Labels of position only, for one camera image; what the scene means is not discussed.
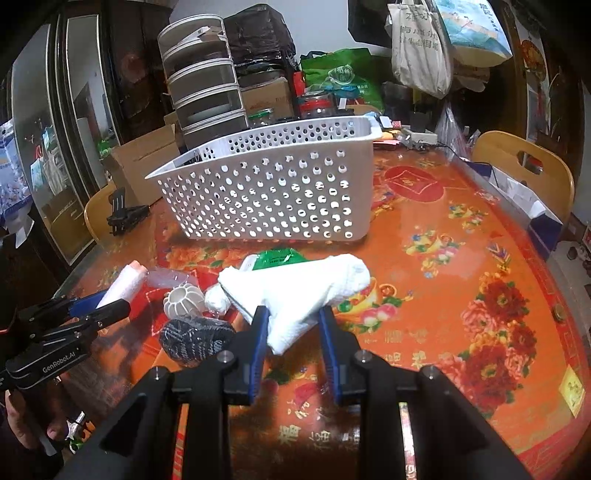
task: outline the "green package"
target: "green package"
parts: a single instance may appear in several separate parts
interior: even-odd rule
[[[338,91],[357,88],[365,103],[384,111],[379,82],[375,80],[376,60],[367,48],[344,48],[314,58],[302,57],[301,69],[306,87],[310,90]]]

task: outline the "black bag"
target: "black bag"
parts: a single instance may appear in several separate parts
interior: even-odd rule
[[[280,51],[288,57],[296,46],[283,16],[267,4],[253,5],[224,19],[226,34],[235,64],[256,56]]]

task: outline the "finger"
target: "finger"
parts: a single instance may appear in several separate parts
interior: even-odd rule
[[[5,394],[6,413],[8,424],[14,436],[23,447],[28,450],[34,450],[39,443],[37,438],[31,432],[25,421],[25,414],[27,412],[27,405],[25,399],[18,390],[14,392],[6,391]]]
[[[63,440],[68,433],[68,425],[61,403],[61,391],[53,382],[47,384],[47,405],[53,415],[47,427],[47,436],[52,440]]]

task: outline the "chair backrest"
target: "chair backrest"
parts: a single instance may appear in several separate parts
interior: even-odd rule
[[[539,161],[539,174],[520,164],[523,153]],[[524,181],[564,224],[568,221],[574,198],[573,175],[551,151],[515,135],[492,131],[482,134],[476,141],[472,161],[489,163],[515,180]]]
[[[97,243],[110,236],[111,227],[107,223],[107,217],[111,216],[113,208],[109,202],[109,195],[115,190],[115,184],[108,183],[92,196],[84,208],[86,226]]]

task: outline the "red circle print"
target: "red circle print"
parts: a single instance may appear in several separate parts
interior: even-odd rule
[[[431,174],[416,167],[392,167],[384,174],[394,193],[416,202],[435,202],[443,197],[443,186]]]

